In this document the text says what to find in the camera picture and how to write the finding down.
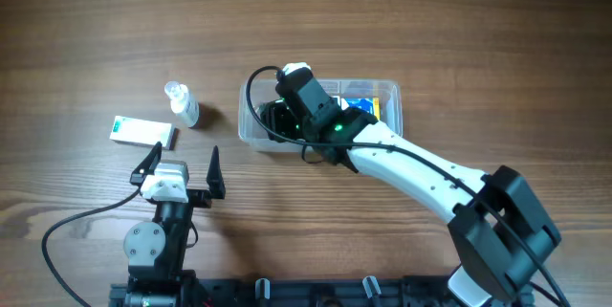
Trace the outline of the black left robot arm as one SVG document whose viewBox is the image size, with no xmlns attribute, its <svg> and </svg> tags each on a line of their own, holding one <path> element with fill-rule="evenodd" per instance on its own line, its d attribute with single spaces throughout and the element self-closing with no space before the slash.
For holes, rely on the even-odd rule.
<svg viewBox="0 0 612 307">
<path fill-rule="evenodd" d="M 214 147 L 206 182 L 208 187 L 189 188 L 187 164 L 164 160 L 156 143 L 133 170 L 130 184 L 155 206 L 150 221 L 140 222 L 125 235 L 123 249 L 128 258 L 128 282 L 121 292 L 113 289 L 113 306 L 212 306 L 210 293 L 196 273 L 183 268 L 188 236 L 195 231 L 193 211 L 210 208 L 214 199 L 224 199 L 219 149 Z"/>
</svg>

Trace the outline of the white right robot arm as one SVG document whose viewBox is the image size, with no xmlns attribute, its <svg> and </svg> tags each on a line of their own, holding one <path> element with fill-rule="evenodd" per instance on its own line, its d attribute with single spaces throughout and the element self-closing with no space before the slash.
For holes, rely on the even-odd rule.
<svg viewBox="0 0 612 307">
<path fill-rule="evenodd" d="M 514 302 L 540 273 L 558 306 L 569 301 L 544 262 L 560 232 L 526 179 L 505 165 L 494 173 L 460 166 L 409 142 L 358 107 L 342 108 L 305 63 L 272 68 L 279 98 L 254 107 L 254 120 L 276 142 L 313 148 L 329 164 L 379 179 L 434 212 L 448 227 L 459 266 L 447 286 L 465 306 Z"/>
</svg>

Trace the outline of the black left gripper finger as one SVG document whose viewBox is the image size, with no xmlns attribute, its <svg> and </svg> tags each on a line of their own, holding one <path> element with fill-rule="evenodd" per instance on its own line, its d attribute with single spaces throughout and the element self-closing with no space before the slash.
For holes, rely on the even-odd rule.
<svg viewBox="0 0 612 307">
<path fill-rule="evenodd" d="M 147 156 L 141 163 L 132 171 L 132 178 L 145 178 L 147 175 L 153 174 L 155 168 L 162 158 L 163 146 L 161 142 L 154 144 Z"/>
<path fill-rule="evenodd" d="M 206 180 L 210 190 L 225 189 L 225 182 L 220 166 L 219 148 L 217 145 L 215 145 L 212 149 Z"/>
</svg>

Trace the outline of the blue yellow VapoDrops packet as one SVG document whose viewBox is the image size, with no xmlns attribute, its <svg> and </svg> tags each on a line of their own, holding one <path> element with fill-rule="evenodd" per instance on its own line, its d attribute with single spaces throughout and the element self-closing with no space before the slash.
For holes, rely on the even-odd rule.
<svg viewBox="0 0 612 307">
<path fill-rule="evenodd" d="M 339 105 L 342 109 L 349 107 L 358 108 L 365 111 L 378 120 L 381 118 L 381 106 L 380 99 L 376 97 L 372 98 L 340 98 Z"/>
</svg>

